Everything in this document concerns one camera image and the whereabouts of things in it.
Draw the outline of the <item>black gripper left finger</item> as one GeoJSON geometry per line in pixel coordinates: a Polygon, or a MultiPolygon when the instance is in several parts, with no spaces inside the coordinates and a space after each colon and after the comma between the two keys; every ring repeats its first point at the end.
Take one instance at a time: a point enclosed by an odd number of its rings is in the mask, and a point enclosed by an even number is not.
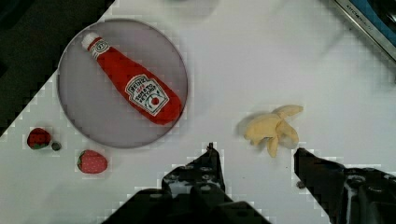
{"type": "Polygon", "coordinates": [[[271,224],[246,202],[225,193],[219,153],[212,144],[162,179],[138,191],[102,224],[271,224]]]}

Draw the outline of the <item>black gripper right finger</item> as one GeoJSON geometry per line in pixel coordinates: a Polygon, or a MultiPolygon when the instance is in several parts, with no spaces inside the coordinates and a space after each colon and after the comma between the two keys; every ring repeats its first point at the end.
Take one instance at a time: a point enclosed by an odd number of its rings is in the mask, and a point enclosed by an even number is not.
{"type": "Polygon", "coordinates": [[[396,224],[395,176],[375,168],[347,168],[296,150],[294,173],[332,224],[396,224]]]}

